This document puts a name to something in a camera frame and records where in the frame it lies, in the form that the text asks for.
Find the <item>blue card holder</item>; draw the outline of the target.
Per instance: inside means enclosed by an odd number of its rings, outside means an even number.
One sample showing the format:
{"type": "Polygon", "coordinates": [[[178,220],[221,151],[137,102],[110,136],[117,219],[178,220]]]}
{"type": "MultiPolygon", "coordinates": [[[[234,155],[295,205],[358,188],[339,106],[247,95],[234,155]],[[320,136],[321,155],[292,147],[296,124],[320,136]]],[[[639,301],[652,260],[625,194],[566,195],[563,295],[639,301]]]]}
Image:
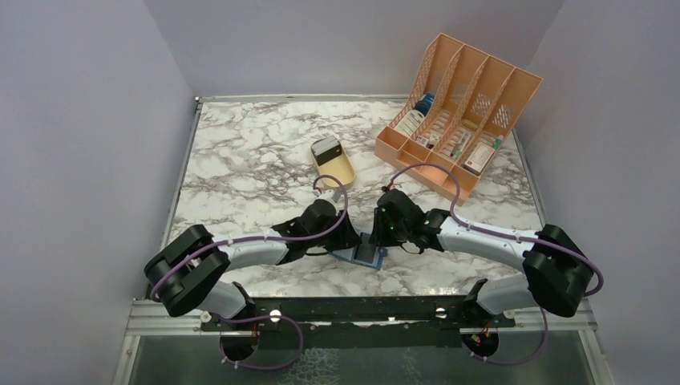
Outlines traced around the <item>blue card holder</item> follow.
{"type": "MultiPolygon", "coordinates": [[[[358,245],[370,244],[370,242],[369,242],[370,234],[369,233],[361,232],[359,234],[359,236],[360,236],[360,243],[358,245]]],[[[354,265],[359,265],[358,263],[353,261],[354,252],[355,252],[358,245],[356,245],[353,248],[349,248],[349,249],[340,249],[340,250],[335,250],[335,251],[329,251],[328,254],[332,257],[335,257],[338,260],[346,261],[346,262],[349,262],[349,263],[354,264],[354,265]]],[[[381,269],[383,259],[384,259],[385,256],[388,255],[388,250],[386,248],[383,248],[383,247],[378,247],[377,245],[375,245],[375,246],[377,247],[377,253],[376,254],[379,255],[379,259],[377,260],[378,264],[376,266],[365,266],[365,265],[360,265],[360,266],[370,268],[370,269],[373,269],[373,270],[380,270],[381,269]]]]}

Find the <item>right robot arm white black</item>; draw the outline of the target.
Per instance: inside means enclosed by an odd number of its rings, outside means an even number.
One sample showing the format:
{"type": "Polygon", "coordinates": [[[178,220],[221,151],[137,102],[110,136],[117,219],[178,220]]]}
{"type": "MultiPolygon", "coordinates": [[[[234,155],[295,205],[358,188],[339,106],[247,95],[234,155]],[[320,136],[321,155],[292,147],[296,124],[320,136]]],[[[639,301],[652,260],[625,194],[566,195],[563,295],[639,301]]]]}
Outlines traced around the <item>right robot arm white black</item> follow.
{"type": "Polygon", "coordinates": [[[370,240],[381,247],[411,243],[420,252],[468,253],[517,270],[510,278],[482,279],[473,286],[462,307],[473,326],[507,310],[534,306],[570,318],[595,274],[576,243],[556,225],[538,231],[481,225],[444,209],[425,212],[396,188],[378,199],[370,240]]]}

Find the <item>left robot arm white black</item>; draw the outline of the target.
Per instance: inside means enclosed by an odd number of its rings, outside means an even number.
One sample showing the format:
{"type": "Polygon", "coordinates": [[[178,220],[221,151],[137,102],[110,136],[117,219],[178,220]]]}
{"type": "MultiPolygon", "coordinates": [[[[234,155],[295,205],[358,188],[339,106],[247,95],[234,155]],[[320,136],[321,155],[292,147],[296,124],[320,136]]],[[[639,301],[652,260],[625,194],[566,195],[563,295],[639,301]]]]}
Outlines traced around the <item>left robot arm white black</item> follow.
{"type": "Polygon", "coordinates": [[[204,225],[192,225],[154,256],[143,272],[150,298],[178,317],[201,309],[221,315],[239,330],[251,322],[251,298],[241,284],[221,282],[227,271],[255,265],[284,265],[309,249],[352,249],[362,242],[346,211],[315,200],[302,215],[262,233],[214,240],[204,225]]]}

